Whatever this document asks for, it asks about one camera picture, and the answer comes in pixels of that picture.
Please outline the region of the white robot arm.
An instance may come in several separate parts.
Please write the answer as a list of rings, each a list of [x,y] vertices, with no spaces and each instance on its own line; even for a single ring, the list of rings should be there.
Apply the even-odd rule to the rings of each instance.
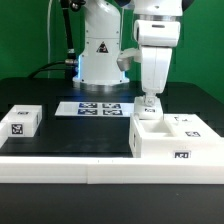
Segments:
[[[172,49],[177,46],[179,18],[194,0],[60,0],[64,13],[85,10],[85,47],[77,56],[72,46],[68,54],[75,62],[71,79],[76,86],[109,88],[129,82],[124,72],[130,63],[141,64],[144,95],[137,105],[152,107],[164,90]],[[136,20],[133,37],[137,48],[121,50],[121,15],[119,8],[131,9]]]

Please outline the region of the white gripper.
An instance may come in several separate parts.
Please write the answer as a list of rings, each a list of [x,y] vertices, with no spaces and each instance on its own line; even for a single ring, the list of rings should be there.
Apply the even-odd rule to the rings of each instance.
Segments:
[[[164,90],[172,49],[177,46],[179,35],[178,21],[134,22],[134,38],[139,46],[142,90],[146,93],[144,103],[148,107],[155,105],[155,94]]]

